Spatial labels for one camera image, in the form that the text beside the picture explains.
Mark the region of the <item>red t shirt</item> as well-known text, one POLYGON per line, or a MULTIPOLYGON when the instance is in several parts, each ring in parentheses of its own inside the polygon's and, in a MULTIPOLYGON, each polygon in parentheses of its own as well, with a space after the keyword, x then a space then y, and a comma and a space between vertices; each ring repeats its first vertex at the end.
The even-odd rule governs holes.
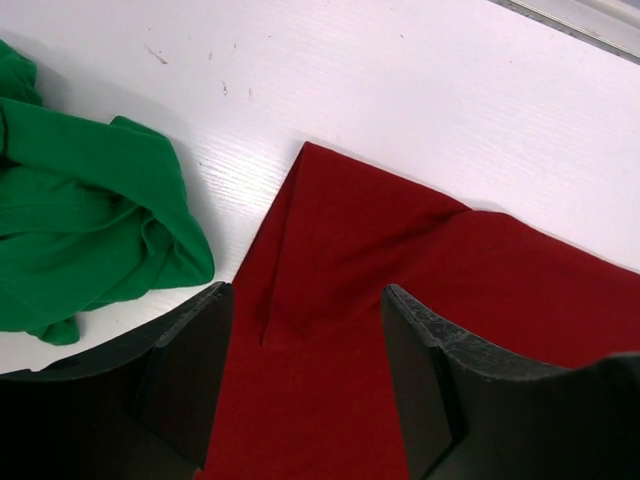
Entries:
POLYGON ((639 346, 636 273, 309 143, 233 282, 204 478, 408 477, 380 318, 390 284, 551 364, 639 346))

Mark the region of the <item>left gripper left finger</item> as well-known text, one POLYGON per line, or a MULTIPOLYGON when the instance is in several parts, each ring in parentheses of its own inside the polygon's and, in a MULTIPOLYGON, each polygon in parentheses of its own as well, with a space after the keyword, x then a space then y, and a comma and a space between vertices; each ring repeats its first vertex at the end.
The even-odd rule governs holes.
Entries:
POLYGON ((1 378, 5 479, 192 479, 206 464, 234 293, 217 282, 104 344, 1 378))

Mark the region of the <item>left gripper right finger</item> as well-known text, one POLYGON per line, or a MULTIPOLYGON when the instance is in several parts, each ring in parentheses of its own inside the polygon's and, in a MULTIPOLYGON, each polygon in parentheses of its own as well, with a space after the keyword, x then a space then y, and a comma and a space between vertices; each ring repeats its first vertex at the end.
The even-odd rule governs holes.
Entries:
POLYGON ((413 479, 635 479, 639 356, 567 369, 515 354, 397 285, 381 316, 413 479))

